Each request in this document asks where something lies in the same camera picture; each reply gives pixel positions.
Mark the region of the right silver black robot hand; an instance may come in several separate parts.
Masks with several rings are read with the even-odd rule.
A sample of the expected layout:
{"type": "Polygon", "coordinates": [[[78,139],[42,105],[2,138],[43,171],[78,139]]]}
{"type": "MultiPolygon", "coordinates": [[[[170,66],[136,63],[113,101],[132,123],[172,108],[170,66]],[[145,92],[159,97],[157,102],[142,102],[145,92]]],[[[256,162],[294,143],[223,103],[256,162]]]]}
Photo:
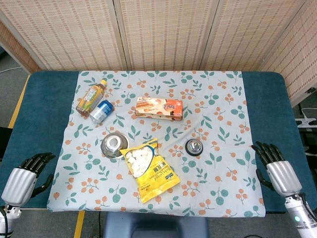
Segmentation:
{"type": "Polygon", "coordinates": [[[274,190],[282,197],[293,196],[301,192],[302,185],[292,165],[285,160],[277,146],[257,141],[251,147],[260,158],[270,179],[270,181],[265,180],[261,170],[256,169],[256,175],[261,185],[274,190]]]}

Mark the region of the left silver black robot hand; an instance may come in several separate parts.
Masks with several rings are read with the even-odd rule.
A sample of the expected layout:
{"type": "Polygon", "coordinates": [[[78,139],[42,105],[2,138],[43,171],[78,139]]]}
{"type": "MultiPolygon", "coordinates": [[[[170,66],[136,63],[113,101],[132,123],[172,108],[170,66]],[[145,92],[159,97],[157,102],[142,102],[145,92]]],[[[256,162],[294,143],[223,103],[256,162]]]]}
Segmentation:
{"type": "Polygon", "coordinates": [[[53,174],[48,176],[43,185],[35,185],[46,164],[55,157],[51,152],[39,153],[14,168],[1,195],[5,205],[21,207],[45,191],[53,181],[53,174]]]}

